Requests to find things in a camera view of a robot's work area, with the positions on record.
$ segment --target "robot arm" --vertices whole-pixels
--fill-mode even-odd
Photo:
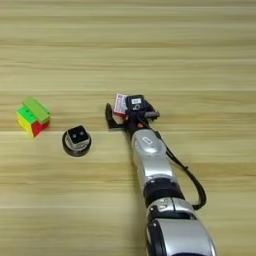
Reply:
[[[216,256],[213,241],[185,200],[167,158],[164,142],[150,129],[148,118],[159,117],[142,95],[126,98],[127,116],[116,124],[106,106],[110,129],[125,130],[132,143],[140,188],[147,208],[146,243],[148,256]]]

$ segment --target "wood grain surface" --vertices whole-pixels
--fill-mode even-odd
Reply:
[[[218,255],[255,255],[255,14],[255,0],[1,0],[0,255],[145,255],[129,144],[104,120],[117,92],[161,112]],[[36,139],[16,121],[27,96],[51,110]],[[93,146],[75,159],[61,137],[80,124]]]

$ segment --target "silver robot arm segment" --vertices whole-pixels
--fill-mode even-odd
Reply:
[[[147,207],[148,256],[216,256],[211,237],[181,192],[163,141],[140,129],[132,148]]]

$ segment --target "label sticker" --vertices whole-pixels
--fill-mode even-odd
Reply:
[[[143,137],[142,140],[147,143],[149,146],[153,144],[153,141],[148,137]]]
[[[127,110],[125,98],[127,95],[117,93],[115,107],[114,107],[114,114],[116,116],[125,117],[125,111]]]
[[[141,104],[141,98],[132,99],[132,104]]]

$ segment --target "black cable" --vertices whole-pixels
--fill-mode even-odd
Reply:
[[[179,159],[172,153],[170,148],[166,145],[166,143],[162,139],[160,133],[158,131],[154,131],[152,128],[149,127],[148,124],[146,124],[140,118],[138,118],[138,120],[146,128],[152,130],[156,134],[157,138],[159,138],[165,144],[165,146],[166,146],[166,155],[169,157],[170,160],[172,160],[175,164],[177,164],[187,174],[187,176],[190,178],[190,180],[194,183],[194,185],[196,187],[196,190],[197,190],[197,193],[198,193],[199,203],[194,204],[192,206],[193,206],[194,210],[201,209],[206,204],[206,201],[207,201],[207,196],[206,196],[206,193],[205,193],[205,190],[204,190],[202,184],[198,181],[198,179],[194,176],[194,174],[189,170],[188,166],[183,165],[182,162],[180,162]]]

